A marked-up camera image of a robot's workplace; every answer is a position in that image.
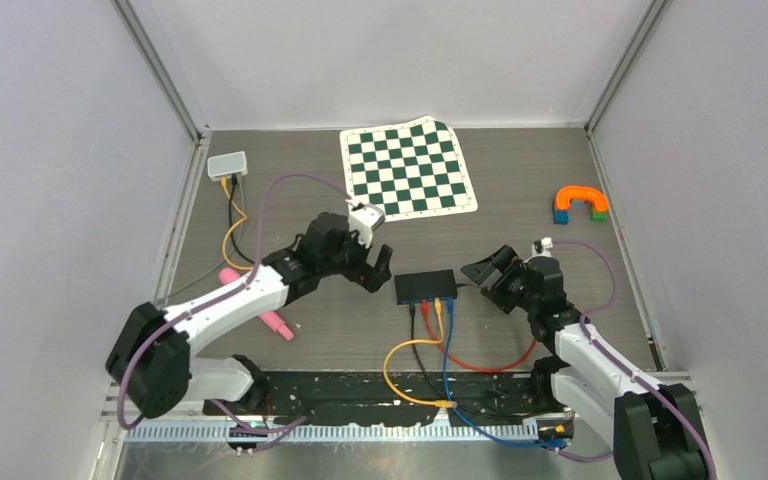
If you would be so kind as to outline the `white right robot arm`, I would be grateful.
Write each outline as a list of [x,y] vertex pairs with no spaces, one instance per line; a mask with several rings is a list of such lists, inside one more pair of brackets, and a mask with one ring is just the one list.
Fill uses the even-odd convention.
[[528,258],[504,245],[461,269],[504,313],[524,310],[549,351],[530,373],[534,403],[582,417],[610,446],[623,479],[716,478],[694,393],[641,370],[607,342],[590,321],[596,310],[569,300],[553,245],[535,242]]

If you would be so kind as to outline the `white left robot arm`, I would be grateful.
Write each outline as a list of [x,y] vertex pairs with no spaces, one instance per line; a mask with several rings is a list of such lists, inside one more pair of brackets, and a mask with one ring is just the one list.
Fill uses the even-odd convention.
[[382,245],[367,261],[374,231],[385,221],[374,205],[346,215],[323,212],[292,248],[266,255],[249,273],[199,298],[160,309],[150,302],[129,314],[106,360],[119,385],[117,420],[128,402],[140,419],[154,419],[181,401],[229,401],[240,412],[258,412],[267,398],[258,372],[242,355],[206,359],[199,352],[224,334],[266,312],[315,291],[322,279],[339,275],[366,291],[378,291],[391,277],[393,250]]

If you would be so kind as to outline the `black network switch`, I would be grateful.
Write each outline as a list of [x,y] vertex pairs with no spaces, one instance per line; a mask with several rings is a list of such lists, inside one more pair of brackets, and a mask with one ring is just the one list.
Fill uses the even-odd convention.
[[452,269],[399,274],[393,277],[396,303],[408,305],[423,300],[456,299],[458,287]]

